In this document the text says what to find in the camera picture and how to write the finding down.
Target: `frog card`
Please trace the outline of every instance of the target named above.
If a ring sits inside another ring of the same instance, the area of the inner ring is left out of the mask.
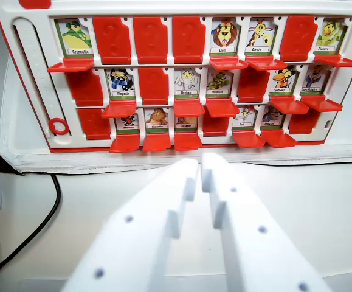
[[[262,117],[261,130],[281,129],[284,123],[284,118],[285,115],[274,106],[266,106]]]
[[[93,57],[93,48],[89,30],[82,26],[77,18],[56,19],[58,39],[62,52],[68,58]]]
[[[240,33],[235,18],[213,18],[210,56],[235,56]]]
[[[253,105],[239,107],[239,114],[231,118],[232,130],[254,129],[257,111]]]
[[[312,65],[308,67],[300,95],[323,94],[331,71],[326,66]]]
[[[139,133],[138,114],[115,119],[116,133]]]
[[[200,75],[193,68],[174,69],[174,97],[189,99],[199,97]]]
[[[134,77],[125,68],[105,70],[110,99],[135,99]]]
[[[267,91],[270,96],[290,96],[293,94],[299,73],[294,65],[282,70],[271,70]]]
[[[175,132],[188,132],[198,130],[197,117],[176,117],[174,124]]]
[[[168,113],[163,108],[145,108],[144,113],[147,133],[169,131]]]
[[[272,53],[277,26],[273,17],[251,17],[247,33],[246,55],[269,55]]]
[[[318,30],[314,54],[338,54],[345,38],[347,26],[344,19],[325,18]]]
[[[231,95],[233,74],[230,71],[208,69],[207,97],[228,97]]]

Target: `character card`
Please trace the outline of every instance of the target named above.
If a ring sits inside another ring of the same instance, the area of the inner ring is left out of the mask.
[[[299,73],[294,65],[289,65],[283,70],[270,71],[267,91],[270,96],[290,96],[293,94]]]
[[[280,129],[283,126],[285,115],[272,105],[265,107],[261,122],[261,129]]]
[[[254,129],[257,111],[253,105],[239,107],[240,113],[232,118],[232,130],[251,130]]]
[[[323,94],[330,73],[331,71],[327,70],[326,66],[310,66],[304,79],[300,94]]]
[[[174,97],[189,99],[199,97],[200,75],[192,68],[174,69]]]
[[[56,19],[58,38],[62,52],[68,58],[93,57],[93,49],[89,30],[82,26],[77,18]]]
[[[210,56],[235,56],[240,30],[235,18],[213,18]]]
[[[105,70],[110,99],[135,99],[134,78],[124,68]]]
[[[269,55],[272,53],[277,26],[273,17],[252,17],[247,33],[246,55]]]
[[[145,125],[147,133],[168,132],[169,117],[163,108],[145,108]]]
[[[188,132],[198,130],[197,117],[176,117],[174,130],[176,132]]]
[[[344,19],[325,18],[319,29],[314,54],[338,54],[347,26]]]
[[[208,69],[207,97],[227,97],[231,95],[233,74],[230,71]]]
[[[138,115],[115,119],[116,133],[139,133]]]

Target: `red ring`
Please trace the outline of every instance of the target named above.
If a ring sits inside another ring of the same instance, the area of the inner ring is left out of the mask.
[[[65,126],[65,129],[63,131],[57,130],[55,128],[54,123],[62,123]],[[68,134],[69,132],[69,127],[67,125],[67,122],[63,119],[60,119],[59,117],[55,117],[54,119],[51,119],[49,121],[49,129],[51,132],[53,132],[56,135],[65,135],[65,134]]]

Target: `black cable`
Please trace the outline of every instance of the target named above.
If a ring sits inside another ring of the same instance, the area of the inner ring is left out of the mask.
[[[36,237],[41,230],[45,227],[46,224],[48,224],[48,222],[50,221],[50,219],[53,217],[54,213],[57,211],[58,206],[61,203],[61,187],[60,184],[57,180],[57,176],[55,174],[51,174],[51,177],[53,179],[53,183],[55,186],[55,191],[57,193],[56,198],[55,198],[55,203],[53,208],[51,209],[51,211],[49,212],[49,214],[47,214],[46,218],[42,221],[42,223],[38,226],[38,228],[36,228],[34,230],[33,233],[31,233],[30,236],[28,236],[7,258],[5,258],[5,260],[3,260],[0,263],[0,270],[9,263],[9,261],[11,261],[11,259],[13,259],[19,252],[21,252],[21,250],[28,245],[33,239],[34,237]]]

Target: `red flip-down tile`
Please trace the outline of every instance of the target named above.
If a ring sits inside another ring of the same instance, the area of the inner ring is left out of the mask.
[[[289,16],[281,41],[281,61],[306,61],[312,49],[316,30],[314,16]]]
[[[252,67],[242,70],[238,87],[238,102],[262,102],[269,76],[268,71],[258,71]]]
[[[147,133],[143,143],[144,152],[164,151],[170,148],[169,133]]]
[[[204,107],[199,99],[175,99],[174,115],[176,117],[199,117],[204,114]]]
[[[216,70],[244,69],[249,65],[245,61],[240,60],[238,56],[211,56],[210,64]]]
[[[159,16],[137,16],[133,19],[135,48],[139,64],[166,64],[168,27]]]
[[[93,58],[64,58],[63,60],[63,63],[55,64],[47,68],[47,71],[49,73],[73,73],[87,71],[95,65]]]
[[[110,139],[109,120],[102,118],[101,108],[80,108],[77,112],[87,139]]]
[[[167,105],[169,75],[162,68],[139,68],[140,95],[144,105]]]
[[[274,148],[295,147],[297,141],[285,134],[283,129],[261,130],[262,138]]]
[[[320,112],[310,108],[306,114],[294,114],[289,123],[291,134],[311,134],[319,119]]]
[[[139,149],[140,136],[139,133],[134,134],[118,134],[111,145],[109,152],[111,153],[128,153]]]
[[[202,146],[197,132],[175,132],[174,149],[177,151],[197,150]]]
[[[105,108],[102,118],[128,117],[135,114],[135,109],[135,100],[111,100],[109,105]]]
[[[273,55],[246,56],[246,62],[255,70],[282,70],[288,67],[285,62],[274,60]]]
[[[343,106],[339,103],[326,99],[324,94],[318,95],[302,95],[302,103],[308,105],[310,108],[317,110],[320,113],[325,111],[341,111]]]
[[[211,117],[235,117],[239,114],[239,108],[231,97],[208,97],[206,107]]]
[[[335,67],[352,67],[352,60],[350,59],[342,59],[340,54],[336,55],[322,55],[317,54],[315,55],[315,62],[333,65]]]
[[[269,103],[283,114],[305,114],[309,107],[294,96],[270,96]]]
[[[52,0],[19,0],[19,3],[26,9],[47,9],[52,5]]]
[[[201,64],[205,25],[198,16],[173,17],[173,55],[175,64]]]
[[[65,73],[67,85],[77,106],[103,106],[103,90],[100,76],[91,69]]]
[[[235,130],[232,137],[241,148],[260,148],[265,144],[265,140],[255,134],[254,130]]]
[[[229,117],[211,117],[210,114],[205,111],[202,131],[205,137],[221,137],[227,134],[229,127]]]
[[[128,26],[117,16],[93,17],[98,52],[103,64],[131,64]]]

